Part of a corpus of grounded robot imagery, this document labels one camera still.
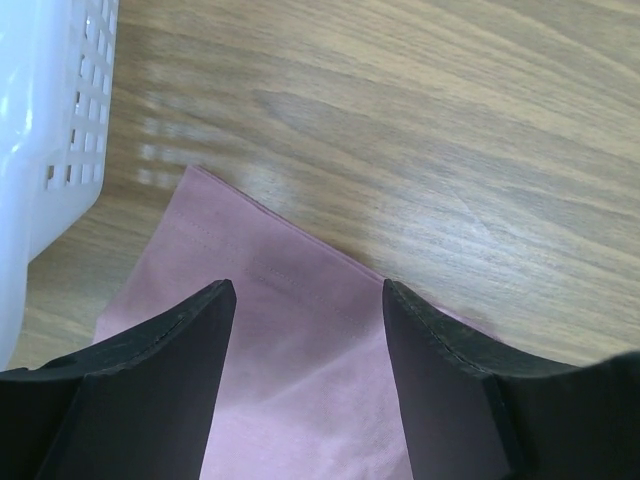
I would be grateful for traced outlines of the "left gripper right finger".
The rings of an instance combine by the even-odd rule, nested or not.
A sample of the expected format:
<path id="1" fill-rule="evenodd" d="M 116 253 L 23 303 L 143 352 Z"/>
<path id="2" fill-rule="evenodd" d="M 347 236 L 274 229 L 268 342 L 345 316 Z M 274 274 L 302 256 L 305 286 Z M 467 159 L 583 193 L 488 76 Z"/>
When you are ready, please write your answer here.
<path id="1" fill-rule="evenodd" d="M 639 356 L 577 367 L 506 345 L 386 281 L 383 317 L 417 479 L 635 479 Z"/>

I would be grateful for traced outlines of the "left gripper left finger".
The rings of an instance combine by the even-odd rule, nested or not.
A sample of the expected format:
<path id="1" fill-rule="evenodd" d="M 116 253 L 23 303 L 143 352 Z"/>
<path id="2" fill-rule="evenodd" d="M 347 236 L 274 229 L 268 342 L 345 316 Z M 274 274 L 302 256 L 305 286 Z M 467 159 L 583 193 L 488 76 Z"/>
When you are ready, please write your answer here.
<path id="1" fill-rule="evenodd" d="M 5 479 L 196 479 L 236 307 L 228 280 L 37 369 L 1 375 Z"/>

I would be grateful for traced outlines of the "dusty pink t shirt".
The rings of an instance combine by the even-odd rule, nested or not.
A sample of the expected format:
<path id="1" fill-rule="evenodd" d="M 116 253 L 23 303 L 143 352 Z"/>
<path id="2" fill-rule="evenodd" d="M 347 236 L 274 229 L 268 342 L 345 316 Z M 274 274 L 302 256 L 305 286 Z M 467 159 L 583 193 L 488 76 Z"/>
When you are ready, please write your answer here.
<path id="1" fill-rule="evenodd" d="M 230 280 L 236 312 L 205 479 L 408 479 L 382 277 L 211 173 L 188 168 L 104 340 Z"/>

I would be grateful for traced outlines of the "white plastic laundry basket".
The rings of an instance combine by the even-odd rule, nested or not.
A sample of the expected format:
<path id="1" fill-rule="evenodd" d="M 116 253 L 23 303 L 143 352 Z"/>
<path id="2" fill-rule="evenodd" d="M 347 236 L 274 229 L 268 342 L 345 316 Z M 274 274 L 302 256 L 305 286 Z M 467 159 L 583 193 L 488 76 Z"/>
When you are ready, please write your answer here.
<path id="1" fill-rule="evenodd" d="M 104 180 L 119 4 L 1 4 L 1 364 L 24 318 L 29 263 Z"/>

